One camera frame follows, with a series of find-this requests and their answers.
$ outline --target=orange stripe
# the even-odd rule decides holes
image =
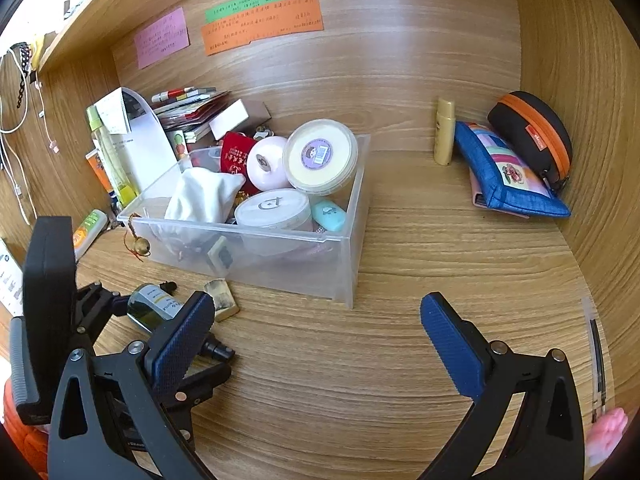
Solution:
[[[558,165],[560,179],[565,179],[569,174],[569,155],[562,143],[562,139],[560,139],[558,133],[556,133],[556,130],[549,121],[533,106],[515,95],[507,94],[498,102],[507,105],[514,112],[520,114],[527,123],[531,124],[531,126],[538,131],[540,136],[544,138],[546,146],[549,148],[551,155]]]

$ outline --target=metal screw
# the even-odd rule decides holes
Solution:
[[[559,363],[561,363],[566,359],[566,355],[564,355],[564,352],[558,348],[554,348],[551,351],[551,357],[556,361],[558,361]]]
[[[133,343],[129,343],[127,350],[130,354],[135,355],[142,352],[142,349],[145,347],[145,344],[142,341],[134,341]]]
[[[82,350],[81,348],[76,348],[71,352],[71,356],[69,357],[69,359],[71,359],[72,361],[79,361],[80,359],[82,359],[83,355],[84,350]]]
[[[491,341],[491,351],[494,354],[504,355],[507,353],[508,349],[509,347],[504,341]]]

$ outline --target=yellow liquid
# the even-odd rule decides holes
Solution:
[[[131,186],[128,186],[127,184],[120,186],[116,192],[116,195],[118,196],[118,200],[120,200],[120,203],[123,207],[129,205],[133,201],[133,199],[138,196],[133,188]]]

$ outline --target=plastic storage box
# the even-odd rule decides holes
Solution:
[[[360,252],[369,211],[366,175],[370,136],[356,136],[358,164],[353,184],[329,198],[346,212],[339,233],[267,230],[229,224],[165,220],[180,174],[200,166],[220,170],[219,149],[195,150],[145,189],[118,216],[149,240],[155,262],[241,283],[331,298],[353,308]],[[289,250],[278,250],[286,245]]]

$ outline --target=green bottle cap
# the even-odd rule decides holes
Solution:
[[[89,119],[89,127],[92,132],[102,126],[102,119],[100,118],[98,108],[96,108],[95,105],[91,105],[86,109],[86,116],[87,119]]]

